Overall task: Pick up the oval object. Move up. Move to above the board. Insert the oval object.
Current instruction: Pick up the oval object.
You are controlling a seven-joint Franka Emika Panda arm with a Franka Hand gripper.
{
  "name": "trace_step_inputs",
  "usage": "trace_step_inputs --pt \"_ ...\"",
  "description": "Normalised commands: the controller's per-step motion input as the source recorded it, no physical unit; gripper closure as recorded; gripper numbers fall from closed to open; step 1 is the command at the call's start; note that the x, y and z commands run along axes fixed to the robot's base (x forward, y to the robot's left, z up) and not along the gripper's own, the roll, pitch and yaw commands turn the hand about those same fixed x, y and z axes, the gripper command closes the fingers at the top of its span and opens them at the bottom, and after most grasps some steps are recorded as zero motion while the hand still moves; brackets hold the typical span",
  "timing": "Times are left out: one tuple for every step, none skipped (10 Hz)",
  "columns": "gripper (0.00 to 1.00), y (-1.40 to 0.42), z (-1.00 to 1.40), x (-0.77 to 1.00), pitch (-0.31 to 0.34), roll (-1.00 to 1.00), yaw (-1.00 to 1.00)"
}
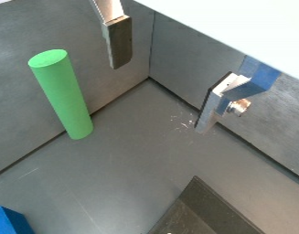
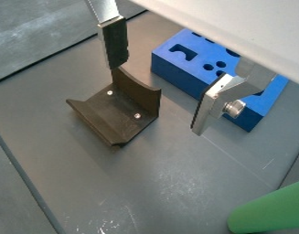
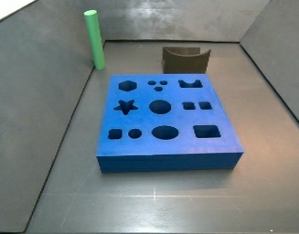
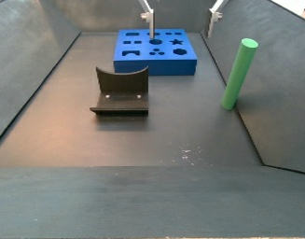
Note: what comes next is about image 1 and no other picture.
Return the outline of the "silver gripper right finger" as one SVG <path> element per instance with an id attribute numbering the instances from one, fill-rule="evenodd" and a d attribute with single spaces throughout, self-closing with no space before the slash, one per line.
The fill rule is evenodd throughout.
<path id="1" fill-rule="evenodd" d="M 251 105 L 248 97 L 270 90 L 279 75 L 279 70 L 246 56 L 238 73 L 228 72 L 208 88 L 195 131 L 205 133 L 227 113 L 240 116 Z"/>

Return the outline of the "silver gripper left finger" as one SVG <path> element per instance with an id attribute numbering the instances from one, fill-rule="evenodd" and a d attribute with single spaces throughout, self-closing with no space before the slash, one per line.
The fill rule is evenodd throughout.
<path id="1" fill-rule="evenodd" d="M 109 67 L 117 69 L 132 58 L 132 18 L 124 14 L 120 0 L 89 0 L 89 2 L 100 20 Z"/>

